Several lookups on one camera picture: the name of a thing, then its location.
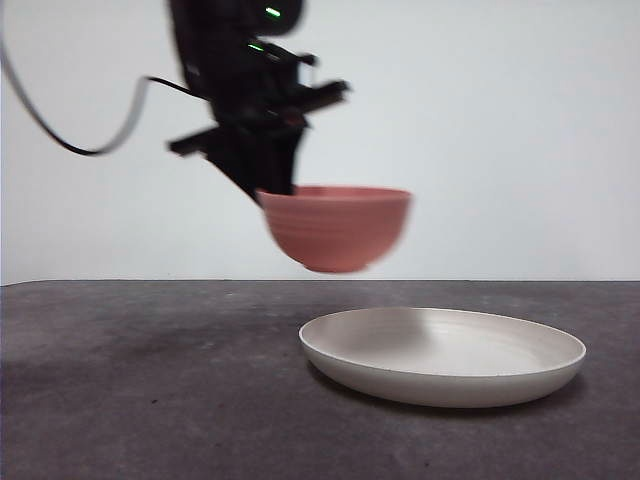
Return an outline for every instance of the black cable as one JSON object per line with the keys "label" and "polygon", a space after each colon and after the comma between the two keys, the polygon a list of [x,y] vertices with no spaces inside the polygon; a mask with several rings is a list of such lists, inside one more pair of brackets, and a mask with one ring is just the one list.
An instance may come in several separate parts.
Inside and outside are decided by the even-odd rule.
{"label": "black cable", "polygon": [[110,141],[108,141],[104,146],[93,149],[93,150],[87,150],[84,148],[76,147],[75,145],[71,145],[70,143],[65,141],[60,135],[58,135],[49,126],[49,124],[44,120],[42,115],[40,115],[40,113],[38,112],[34,104],[29,99],[29,96],[27,95],[25,89],[22,87],[22,83],[20,82],[20,79],[18,78],[13,68],[13,65],[11,64],[11,61],[9,60],[9,56],[7,54],[7,50],[4,42],[3,25],[4,25],[4,1],[0,0],[0,61],[2,61],[2,67],[7,79],[9,80],[9,83],[15,90],[15,93],[18,96],[18,99],[20,100],[24,108],[27,110],[27,112],[29,112],[29,115],[31,115],[31,118],[33,118],[33,120],[47,133],[47,135],[49,135],[49,137],[51,137],[53,141],[55,141],[57,144],[59,144],[63,148],[66,148],[67,150],[73,153],[77,153],[78,155],[85,155],[85,156],[104,155],[122,146],[122,144],[124,144],[127,141],[129,136],[133,132],[136,124],[138,123],[138,120],[140,119],[140,114],[142,113],[142,109],[144,107],[144,100],[147,93],[147,87],[151,82],[160,83],[162,85],[166,85],[168,87],[174,88],[182,93],[186,93],[187,95],[201,98],[198,95],[194,94],[193,92],[189,91],[188,89],[181,87],[180,85],[177,85],[168,80],[164,80],[163,78],[148,77],[148,76],[140,77],[136,84],[136,89],[133,96],[133,100],[131,102],[131,107],[129,108],[129,113],[122,127],[120,127],[120,129],[116,132],[114,137]]}

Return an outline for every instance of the pink bowl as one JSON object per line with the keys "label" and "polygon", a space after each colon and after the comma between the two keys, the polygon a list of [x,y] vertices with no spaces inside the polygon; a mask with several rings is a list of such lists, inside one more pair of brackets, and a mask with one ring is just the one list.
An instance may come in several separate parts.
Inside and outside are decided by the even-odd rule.
{"label": "pink bowl", "polygon": [[364,269],[400,236],[411,194],[373,187],[297,187],[295,195],[259,190],[278,246],[316,272]]}

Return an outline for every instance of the ceramic plate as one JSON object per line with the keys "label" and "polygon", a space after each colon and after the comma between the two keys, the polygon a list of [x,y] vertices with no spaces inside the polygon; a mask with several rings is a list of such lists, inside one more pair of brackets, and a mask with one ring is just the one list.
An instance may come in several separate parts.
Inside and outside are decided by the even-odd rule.
{"label": "ceramic plate", "polygon": [[435,407],[497,407],[544,397],[578,372],[586,347],[552,327],[487,313],[374,308],[300,329],[309,360],[350,388]]}

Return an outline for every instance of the white wall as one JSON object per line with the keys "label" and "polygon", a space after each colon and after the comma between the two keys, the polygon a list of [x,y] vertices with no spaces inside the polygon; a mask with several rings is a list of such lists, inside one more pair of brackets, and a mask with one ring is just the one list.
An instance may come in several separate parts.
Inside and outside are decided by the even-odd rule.
{"label": "white wall", "polygon": [[[14,63],[46,117],[96,146],[135,78],[180,81],[161,0],[8,0]],[[640,279],[638,0],[317,0],[281,43],[345,78],[311,118],[300,183],[416,194],[398,248],[346,278]],[[332,278],[282,255],[259,210],[164,142],[208,126],[153,86],[125,148],[51,143],[3,89],[2,281]]]}

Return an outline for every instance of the table surface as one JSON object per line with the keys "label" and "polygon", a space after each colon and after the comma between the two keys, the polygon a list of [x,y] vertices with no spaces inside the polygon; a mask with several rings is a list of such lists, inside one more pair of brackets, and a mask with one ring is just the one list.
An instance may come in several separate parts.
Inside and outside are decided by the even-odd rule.
{"label": "table surface", "polygon": [[[587,345],[527,404],[409,406],[305,359],[317,316],[525,318]],[[640,282],[100,281],[2,289],[2,478],[640,478]]]}

